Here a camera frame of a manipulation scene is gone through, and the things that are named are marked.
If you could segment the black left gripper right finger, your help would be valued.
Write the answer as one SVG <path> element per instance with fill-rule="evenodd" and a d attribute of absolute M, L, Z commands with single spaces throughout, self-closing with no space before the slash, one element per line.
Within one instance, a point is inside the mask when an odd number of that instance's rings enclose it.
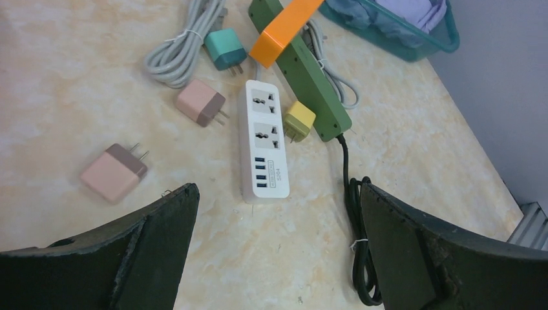
<path fill-rule="evenodd" d="M 386 309 L 546 309 L 547 252 L 416 209 L 372 184 L 364 226 Z"/>

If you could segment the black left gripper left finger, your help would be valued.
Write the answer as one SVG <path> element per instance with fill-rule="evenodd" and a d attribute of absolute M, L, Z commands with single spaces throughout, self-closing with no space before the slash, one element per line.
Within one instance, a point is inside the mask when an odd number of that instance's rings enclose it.
<path fill-rule="evenodd" d="M 172 309 L 199 200 L 187 183 L 48 247 L 1 253 L 1 308 Z"/>

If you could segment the orange power strip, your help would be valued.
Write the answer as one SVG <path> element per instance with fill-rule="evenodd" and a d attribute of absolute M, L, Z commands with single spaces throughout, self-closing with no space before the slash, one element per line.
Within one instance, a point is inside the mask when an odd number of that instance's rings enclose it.
<path fill-rule="evenodd" d="M 250 56 L 269 68 L 321 4 L 321 0 L 292 1 L 261 31 Z"/>

